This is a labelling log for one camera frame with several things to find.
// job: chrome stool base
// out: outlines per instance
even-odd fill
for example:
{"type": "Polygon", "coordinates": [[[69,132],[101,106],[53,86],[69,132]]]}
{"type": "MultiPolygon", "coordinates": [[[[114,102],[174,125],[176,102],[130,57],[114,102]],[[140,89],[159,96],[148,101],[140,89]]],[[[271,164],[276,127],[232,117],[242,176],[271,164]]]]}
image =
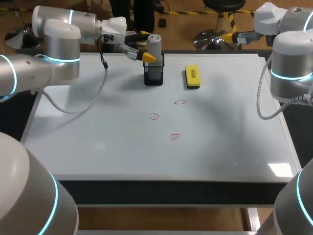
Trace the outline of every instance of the chrome stool base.
{"type": "Polygon", "coordinates": [[[197,50],[237,50],[238,43],[227,43],[220,36],[227,34],[225,31],[216,33],[214,30],[207,30],[196,35],[194,46],[197,50]]]}

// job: whiteboard eraser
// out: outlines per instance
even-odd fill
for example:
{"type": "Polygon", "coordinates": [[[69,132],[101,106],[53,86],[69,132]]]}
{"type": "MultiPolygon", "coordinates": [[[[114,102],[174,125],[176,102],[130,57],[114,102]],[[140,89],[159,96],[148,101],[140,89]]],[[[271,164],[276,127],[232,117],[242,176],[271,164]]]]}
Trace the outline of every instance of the whiteboard eraser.
{"type": "Polygon", "coordinates": [[[186,65],[186,81],[189,89],[200,87],[200,73],[198,65],[186,65]]]}

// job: stool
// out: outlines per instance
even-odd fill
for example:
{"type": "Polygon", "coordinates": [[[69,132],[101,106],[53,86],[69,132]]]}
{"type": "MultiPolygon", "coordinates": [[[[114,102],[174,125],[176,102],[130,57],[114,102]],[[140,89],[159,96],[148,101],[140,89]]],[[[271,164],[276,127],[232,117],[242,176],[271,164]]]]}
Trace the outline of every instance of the stool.
{"type": "Polygon", "coordinates": [[[220,36],[227,34],[222,29],[222,20],[224,12],[235,12],[242,8],[246,0],[203,0],[205,6],[215,10],[218,13],[215,30],[206,30],[196,35],[194,46],[198,50],[210,49],[237,49],[239,44],[226,43],[221,40],[220,36]]]}

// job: red drawn mark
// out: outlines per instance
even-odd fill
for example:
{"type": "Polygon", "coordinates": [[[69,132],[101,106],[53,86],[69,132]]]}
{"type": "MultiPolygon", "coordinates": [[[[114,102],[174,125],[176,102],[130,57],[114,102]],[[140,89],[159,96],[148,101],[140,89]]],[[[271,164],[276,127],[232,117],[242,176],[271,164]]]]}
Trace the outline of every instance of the red drawn mark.
{"type": "Polygon", "coordinates": [[[158,119],[158,115],[157,114],[150,114],[150,118],[152,121],[157,120],[158,119]]]}
{"type": "Polygon", "coordinates": [[[180,104],[185,104],[185,103],[187,103],[187,102],[186,102],[186,100],[182,100],[182,99],[180,99],[180,100],[178,100],[178,101],[175,101],[175,103],[174,103],[174,104],[176,104],[176,105],[180,105],[180,104]]]}
{"type": "Polygon", "coordinates": [[[172,134],[170,135],[170,139],[175,141],[179,137],[179,134],[172,134]]]}

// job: black pants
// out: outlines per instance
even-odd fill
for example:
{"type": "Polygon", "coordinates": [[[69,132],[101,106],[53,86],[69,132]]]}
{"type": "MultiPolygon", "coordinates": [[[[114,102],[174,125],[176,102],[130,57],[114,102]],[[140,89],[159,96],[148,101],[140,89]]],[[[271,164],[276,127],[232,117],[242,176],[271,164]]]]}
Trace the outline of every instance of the black pants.
{"type": "Polygon", "coordinates": [[[125,17],[127,29],[130,31],[146,31],[153,33],[155,28],[154,0],[134,0],[134,20],[131,21],[131,0],[110,0],[114,17],[125,17]]]}

